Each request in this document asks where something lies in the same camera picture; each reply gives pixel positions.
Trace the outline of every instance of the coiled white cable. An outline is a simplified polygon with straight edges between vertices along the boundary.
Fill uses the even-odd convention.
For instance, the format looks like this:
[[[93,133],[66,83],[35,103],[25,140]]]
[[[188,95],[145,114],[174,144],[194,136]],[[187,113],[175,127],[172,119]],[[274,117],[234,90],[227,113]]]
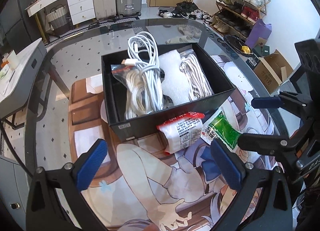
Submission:
[[[138,50],[142,44],[145,49]],[[149,62],[139,57],[141,52],[148,52]],[[127,103],[126,119],[135,118],[163,109],[163,94],[160,81],[158,48],[154,37],[148,32],[140,32],[128,40],[128,56],[124,64],[135,66],[126,76]]]
[[[189,92],[190,101],[212,95],[211,87],[201,70],[196,56],[190,54],[187,57],[183,57],[181,61],[180,67],[182,67],[191,85],[191,91]]]

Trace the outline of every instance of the blue gripper pad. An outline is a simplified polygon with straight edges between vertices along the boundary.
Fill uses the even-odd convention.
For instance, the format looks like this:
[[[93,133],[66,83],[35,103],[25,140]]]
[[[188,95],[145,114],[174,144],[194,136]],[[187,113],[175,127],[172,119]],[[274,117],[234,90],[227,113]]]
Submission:
[[[238,155],[230,152],[220,139],[213,139],[210,151],[230,188],[239,192],[245,177],[245,169]]]
[[[278,109],[283,105],[283,101],[280,97],[257,97],[253,98],[251,101],[251,106],[255,109]]]
[[[81,154],[81,156],[84,155],[87,158],[76,175],[76,187],[79,191],[89,187],[104,158],[107,156],[107,152],[108,145],[106,141],[98,139],[88,152]]]

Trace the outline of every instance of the purple bag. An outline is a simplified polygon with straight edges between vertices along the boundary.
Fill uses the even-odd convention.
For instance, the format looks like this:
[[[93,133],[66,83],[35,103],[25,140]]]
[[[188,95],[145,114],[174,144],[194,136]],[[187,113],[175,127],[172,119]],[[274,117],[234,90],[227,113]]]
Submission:
[[[259,38],[264,38],[265,40],[267,40],[271,32],[272,25],[265,24],[262,19],[258,19],[257,22],[254,24],[252,31],[249,37],[247,38],[245,44],[250,48],[254,48]]]

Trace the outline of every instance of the anime desk mat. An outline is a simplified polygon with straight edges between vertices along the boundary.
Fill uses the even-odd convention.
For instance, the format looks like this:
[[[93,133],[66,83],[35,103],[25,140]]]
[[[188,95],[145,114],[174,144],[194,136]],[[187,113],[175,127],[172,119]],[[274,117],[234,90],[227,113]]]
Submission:
[[[250,105],[254,90],[241,71],[225,56],[213,59],[236,86],[222,105],[229,123],[241,132],[272,134],[268,113]],[[164,153],[167,140],[162,133],[121,143],[107,123],[102,75],[72,85],[68,131],[72,162],[97,138],[108,144],[107,157],[82,195],[110,230],[141,231],[154,223],[161,231],[207,231],[236,195],[202,139],[172,155]],[[277,165],[271,156],[240,148],[236,153],[258,168]],[[260,193],[257,189],[244,219],[254,211]]]

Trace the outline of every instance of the green snack package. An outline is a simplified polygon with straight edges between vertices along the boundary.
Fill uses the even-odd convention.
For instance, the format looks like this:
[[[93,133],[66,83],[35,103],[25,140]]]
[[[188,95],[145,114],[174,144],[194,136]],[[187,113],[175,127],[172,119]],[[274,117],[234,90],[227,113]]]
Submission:
[[[201,138],[211,144],[214,138],[219,137],[222,141],[233,150],[241,133],[236,131],[227,121],[225,115],[221,110],[218,110],[207,122],[204,123],[202,128]]]

